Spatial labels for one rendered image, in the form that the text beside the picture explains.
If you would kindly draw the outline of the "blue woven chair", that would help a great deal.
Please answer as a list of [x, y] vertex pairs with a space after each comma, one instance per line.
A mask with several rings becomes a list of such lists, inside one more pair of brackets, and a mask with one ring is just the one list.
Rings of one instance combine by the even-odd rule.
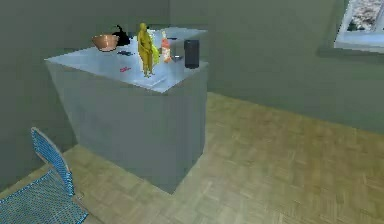
[[48, 171], [0, 199], [0, 224], [82, 224], [89, 212], [76, 200], [72, 172], [57, 146], [31, 128], [35, 153]]

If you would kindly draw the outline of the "grey counter cabinet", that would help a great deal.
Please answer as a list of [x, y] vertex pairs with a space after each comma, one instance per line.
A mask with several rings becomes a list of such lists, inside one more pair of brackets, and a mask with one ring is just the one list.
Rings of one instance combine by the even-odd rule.
[[[203, 153], [208, 33], [168, 27], [173, 61], [144, 76], [137, 44], [101, 52], [90, 47], [47, 59], [46, 65], [78, 143], [173, 193]], [[199, 67], [185, 67], [184, 41], [198, 40]]]

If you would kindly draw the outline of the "yellow human statue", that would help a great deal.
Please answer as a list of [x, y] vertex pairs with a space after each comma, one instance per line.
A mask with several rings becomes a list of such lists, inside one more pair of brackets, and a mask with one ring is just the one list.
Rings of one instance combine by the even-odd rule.
[[142, 61], [144, 76], [149, 78], [154, 74], [154, 52], [152, 48], [153, 43], [148, 33], [147, 25], [145, 23], [141, 23], [139, 28], [140, 30], [137, 35], [138, 52]]

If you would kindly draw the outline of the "copper bowl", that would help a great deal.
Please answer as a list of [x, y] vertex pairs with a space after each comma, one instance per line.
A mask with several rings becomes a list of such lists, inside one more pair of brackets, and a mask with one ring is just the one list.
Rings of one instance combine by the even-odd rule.
[[119, 37], [112, 34], [94, 36], [92, 42], [102, 52], [109, 52], [116, 49]]

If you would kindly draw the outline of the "black cylinder canister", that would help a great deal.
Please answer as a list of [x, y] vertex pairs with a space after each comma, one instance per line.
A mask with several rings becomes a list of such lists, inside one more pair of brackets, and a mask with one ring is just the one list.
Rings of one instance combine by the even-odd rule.
[[184, 57], [186, 68], [195, 69], [199, 67], [199, 49], [200, 42], [198, 40], [184, 41]]

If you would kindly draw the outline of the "black kettle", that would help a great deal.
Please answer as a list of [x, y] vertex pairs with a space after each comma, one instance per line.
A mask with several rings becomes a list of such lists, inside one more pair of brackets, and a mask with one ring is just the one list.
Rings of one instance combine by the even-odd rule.
[[117, 25], [118, 31], [114, 35], [118, 37], [118, 46], [125, 46], [130, 44], [130, 38], [126, 32], [123, 31], [120, 25]]

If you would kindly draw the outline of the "orange spray bottle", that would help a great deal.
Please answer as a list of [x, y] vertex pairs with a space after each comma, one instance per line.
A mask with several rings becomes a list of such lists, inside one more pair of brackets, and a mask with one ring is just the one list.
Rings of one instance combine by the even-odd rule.
[[165, 63], [170, 62], [171, 61], [170, 43], [167, 39], [167, 35], [165, 31], [162, 32], [161, 48], [162, 48], [163, 61]]

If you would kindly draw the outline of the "window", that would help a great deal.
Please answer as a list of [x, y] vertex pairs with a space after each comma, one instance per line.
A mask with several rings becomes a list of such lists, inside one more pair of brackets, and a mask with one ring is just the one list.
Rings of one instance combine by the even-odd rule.
[[334, 47], [384, 54], [384, 0], [348, 0]]

